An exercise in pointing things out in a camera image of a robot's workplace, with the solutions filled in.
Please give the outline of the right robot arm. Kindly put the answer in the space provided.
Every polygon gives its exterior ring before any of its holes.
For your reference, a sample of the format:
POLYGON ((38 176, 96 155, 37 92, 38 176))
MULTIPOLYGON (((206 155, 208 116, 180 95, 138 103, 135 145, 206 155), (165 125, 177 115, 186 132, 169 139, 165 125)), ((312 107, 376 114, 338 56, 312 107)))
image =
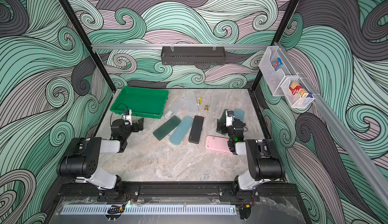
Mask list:
POLYGON ((231 153, 238 156, 246 156, 248 170, 237 176, 233 182, 232 192, 237 195, 240 192, 254 191, 264 183, 284 178, 285 168, 275 152, 269 148, 269 141, 245 139, 246 124, 239 119, 217 120, 216 132, 228 135, 228 139, 220 152, 231 153))

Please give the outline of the frosted clear pencil case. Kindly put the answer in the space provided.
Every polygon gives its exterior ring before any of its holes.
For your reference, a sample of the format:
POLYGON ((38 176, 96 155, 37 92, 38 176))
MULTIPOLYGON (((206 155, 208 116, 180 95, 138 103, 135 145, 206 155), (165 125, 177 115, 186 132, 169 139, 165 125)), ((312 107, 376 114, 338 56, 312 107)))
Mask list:
POLYGON ((179 113, 179 111, 187 105, 187 101, 184 98, 178 98, 172 106, 165 112, 164 118, 165 119, 170 119, 176 114, 179 113))

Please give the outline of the green storage tray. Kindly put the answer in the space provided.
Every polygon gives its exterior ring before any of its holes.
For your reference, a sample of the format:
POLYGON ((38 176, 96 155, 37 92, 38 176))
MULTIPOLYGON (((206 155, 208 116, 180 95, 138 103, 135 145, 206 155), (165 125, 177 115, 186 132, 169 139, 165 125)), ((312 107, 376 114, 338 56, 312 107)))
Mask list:
POLYGON ((160 119, 164 114, 168 95, 168 90, 124 87, 110 110, 116 114, 131 110, 132 116, 160 119))

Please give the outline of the black pencil case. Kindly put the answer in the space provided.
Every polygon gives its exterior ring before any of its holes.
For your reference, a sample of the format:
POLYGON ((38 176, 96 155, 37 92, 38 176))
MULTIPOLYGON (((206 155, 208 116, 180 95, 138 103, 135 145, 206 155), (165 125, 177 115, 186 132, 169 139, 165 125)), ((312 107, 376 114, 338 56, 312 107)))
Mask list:
POLYGON ((196 115, 193 120, 191 132, 189 134, 189 142, 194 144, 200 143, 204 123, 204 117, 196 115))

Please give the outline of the light blue pencil case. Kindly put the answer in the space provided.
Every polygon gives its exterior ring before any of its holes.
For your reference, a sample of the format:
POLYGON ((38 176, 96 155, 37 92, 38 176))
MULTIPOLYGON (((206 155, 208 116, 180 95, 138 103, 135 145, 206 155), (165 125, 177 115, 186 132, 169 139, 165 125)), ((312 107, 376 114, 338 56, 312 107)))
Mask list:
POLYGON ((169 138, 170 143, 175 146, 178 146, 188 134, 189 130, 193 125, 193 122, 193 118, 185 116, 169 138))

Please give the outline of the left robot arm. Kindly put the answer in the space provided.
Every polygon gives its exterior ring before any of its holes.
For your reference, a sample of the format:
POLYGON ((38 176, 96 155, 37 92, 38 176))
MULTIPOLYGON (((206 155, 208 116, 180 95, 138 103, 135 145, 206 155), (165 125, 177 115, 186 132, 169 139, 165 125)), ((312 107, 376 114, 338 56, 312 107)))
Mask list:
POLYGON ((119 190, 121 177, 109 173, 99 165, 102 154, 123 153, 128 145, 127 139, 132 133, 143 130, 144 119, 134 123, 126 119, 117 119, 111 123, 111 138, 74 138, 70 141, 57 164, 57 175, 72 178, 78 183, 88 183, 99 190, 119 190))

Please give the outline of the dark green pencil case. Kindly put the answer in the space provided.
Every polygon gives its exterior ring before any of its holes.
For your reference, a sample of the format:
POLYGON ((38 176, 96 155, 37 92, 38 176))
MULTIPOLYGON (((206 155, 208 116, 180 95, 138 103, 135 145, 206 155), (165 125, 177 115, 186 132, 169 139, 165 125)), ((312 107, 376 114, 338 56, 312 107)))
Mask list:
POLYGON ((153 132, 153 136, 158 140, 163 140, 170 132, 172 132, 178 125, 181 123, 181 119, 177 116, 173 116, 169 120, 167 120, 164 124, 162 124, 159 128, 157 128, 153 132))

